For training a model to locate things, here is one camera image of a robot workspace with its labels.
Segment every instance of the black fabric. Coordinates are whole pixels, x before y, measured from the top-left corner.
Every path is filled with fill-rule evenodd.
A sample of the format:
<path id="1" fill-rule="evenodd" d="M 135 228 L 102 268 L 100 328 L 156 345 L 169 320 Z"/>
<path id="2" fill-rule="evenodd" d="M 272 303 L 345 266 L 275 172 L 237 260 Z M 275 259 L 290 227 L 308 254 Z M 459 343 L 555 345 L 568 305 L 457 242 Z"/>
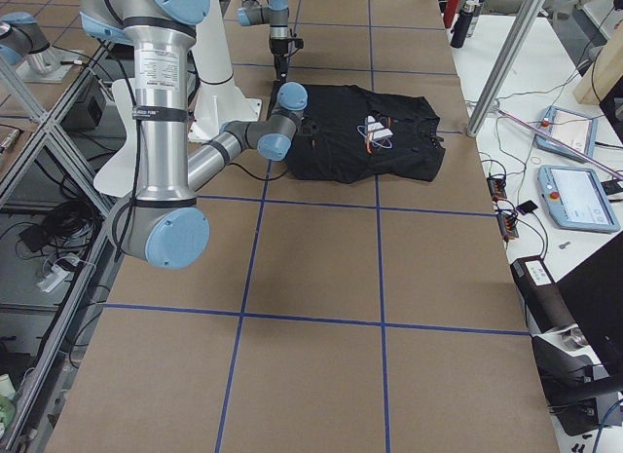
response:
<path id="1" fill-rule="evenodd" d="M 432 181 L 445 149 L 439 117 L 423 97 L 375 94 L 356 86 L 305 85 L 309 104 L 285 163 L 301 180 L 352 183 L 377 173 Z M 391 149 L 366 151 L 357 127 L 366 116 L 388 121 Z"/>

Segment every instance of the sticker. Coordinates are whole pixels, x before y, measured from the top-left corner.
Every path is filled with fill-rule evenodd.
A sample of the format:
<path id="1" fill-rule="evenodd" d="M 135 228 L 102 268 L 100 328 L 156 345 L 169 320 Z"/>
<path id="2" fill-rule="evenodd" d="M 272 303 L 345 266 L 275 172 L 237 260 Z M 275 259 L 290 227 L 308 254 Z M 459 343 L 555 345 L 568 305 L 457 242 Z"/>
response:
<path id="1" fill-rule="evenodd" d="M 179 55 L 156 49 L 136 51 L 140 62 L 136 76 L 138 90 L 179 91 Z"/>
<path id="2" fill-rule="evenodd" d="M 545 273 L 545 269 L 540 261 L 527 261 L 526 269 L 532 276 L 532 280 L 536 285 L 546 285 L 551 284 L 552 280 L 549 279 L 547 273 Z"/>

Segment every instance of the blue cable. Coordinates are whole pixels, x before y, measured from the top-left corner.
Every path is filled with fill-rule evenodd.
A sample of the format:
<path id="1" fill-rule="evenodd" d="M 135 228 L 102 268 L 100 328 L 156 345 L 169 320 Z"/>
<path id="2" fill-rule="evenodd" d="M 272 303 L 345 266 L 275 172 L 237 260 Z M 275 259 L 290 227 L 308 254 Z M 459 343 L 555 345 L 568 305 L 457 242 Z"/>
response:
<path id="1" fill-rule="evenodd" d="M 614 404 L 611 405 L 611 407 L 605 413 L 604 418 L 602 419 L 602 422 L 600 423 L 600 429 L 598 430 L 597 436 L 595 437 L 595 443 L 593 444 L 593 452 L 592 453 L 596 453 L 597 452 L 597 445 L 599 445 L 599 443 L 600 443 L 600 437 L 602 436 L 602 432 L 604 431 L 605 421 L 607 420 L 608 416 L 610 414 L 612 414 L 614 409 L 616 409 L 621 404 L 623 404 L 623 399 L 618 399 Z"/>

